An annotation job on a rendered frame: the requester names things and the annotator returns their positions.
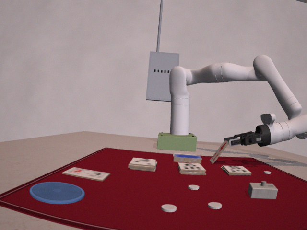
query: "red mat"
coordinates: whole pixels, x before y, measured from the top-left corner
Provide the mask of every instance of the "red mat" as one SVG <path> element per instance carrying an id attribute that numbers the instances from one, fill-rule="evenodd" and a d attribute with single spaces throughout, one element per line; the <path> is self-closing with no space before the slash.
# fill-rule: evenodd
<path id="1" fill-rule="evenodd" d="M 133 157 L 156 159 L 155 172 L 130 170 Z M 211 164 L 202 157 L 207 175 L 181 175 L 171 154 L 102 149 L 0 195 L 0 205 L 35 217 L 81 229 L 116 230 L 306 230 L 307 182 L 254 158 L 220 157 Z M 240 165 L 251 176 L 229 176 L 221 167 Z M 78 167 L 111 173 L 103 182 L 62 174 Z M 250 182 L 278 188 L 277 199 L 252 199 Z M 81 187 L 85 197 L 72 204 L 35 200 L 30 188 L 42 182 Z M 190 184 L 199 190 L 190 190 Z M 219 202 L 222 208 L 208 208 Z M 177 211 L 161 210 L 163 204 Z"/>

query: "white chip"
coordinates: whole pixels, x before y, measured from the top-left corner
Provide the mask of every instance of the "white chip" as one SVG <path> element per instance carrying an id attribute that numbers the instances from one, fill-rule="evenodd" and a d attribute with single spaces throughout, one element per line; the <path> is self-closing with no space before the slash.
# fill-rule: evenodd
<path id="1" fill-rule="evenodd" d="M 175 205 L 162 205 L 161 206 L 161 209 L 164 211 L 164 212 L 175 212 L 177 210 L 177 207 Z"/>
<path id="2" fill-rule="evenodd" d="M 212 209 L 220 209 L 222 207 L 222 204 L 221 203 L 217 203 L 217 202 L 210 202 L 208 204 L 208 207 L 212 208 Z"/>
<path id="3" fill-rule="evenodd" d="M 190 184 L 189 185 L 189 189 L 191 189 L 191 190 L 199 190 L 199 186 L 198 185 L 194 185 L 194 184 Z"/>

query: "beige table surface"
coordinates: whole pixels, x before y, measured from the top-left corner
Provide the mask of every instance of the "beige table surface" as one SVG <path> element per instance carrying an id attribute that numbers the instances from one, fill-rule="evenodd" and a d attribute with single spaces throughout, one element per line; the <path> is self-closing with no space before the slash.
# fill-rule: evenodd
<path id="1" fill-rule="evenodd" d="M 0 142 L 0 194 L 105 147 L 212 156 L 220 145 L 197 142 L 196 152 L 160 150 L 157 149 L 157 138 L 95 132 Z M 307 157 L 258 145 L 227 147 L 221 156 L 253 157 L 307 181 Z M 76 229 L 0 207 L 0 230 Z"/>

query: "gray wall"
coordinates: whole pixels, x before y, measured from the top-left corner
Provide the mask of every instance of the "gray wall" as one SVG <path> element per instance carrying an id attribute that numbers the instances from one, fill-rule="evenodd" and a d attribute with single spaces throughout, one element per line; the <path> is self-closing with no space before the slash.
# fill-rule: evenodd
<path id="1" fill-rule="evenodd" d="M 78 131 L 156 138 L 170 103 L 147 101 L 160 0 L 2 0 L 0 141 Z M 307 4 L 295 0 L 165 0 L 160 51 L 180 65 L 252 66 L 268 55 L 306 113 Z M 267 82 L 188 86 L 199 141 L 255 131 L 287 116 Z M 307 140 L 271 147 L 307 156 Z"/>

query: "metal pole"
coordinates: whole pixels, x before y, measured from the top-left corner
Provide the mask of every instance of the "metal pole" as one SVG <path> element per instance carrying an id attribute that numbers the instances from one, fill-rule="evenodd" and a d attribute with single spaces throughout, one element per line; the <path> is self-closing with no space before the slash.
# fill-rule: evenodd
<path id="1" fill-rule="evenodd" d="M 159 18 L 159 28 L 158 28 L 157 52 L 159 52 L 159 47 L 160 47 L 160 33 L 161 33 L 161 21 L 162 21 L 162 7 L 163 7 L 163 0 L 161 0 L 161 4 L 160 4 L 160 18 Z"/>

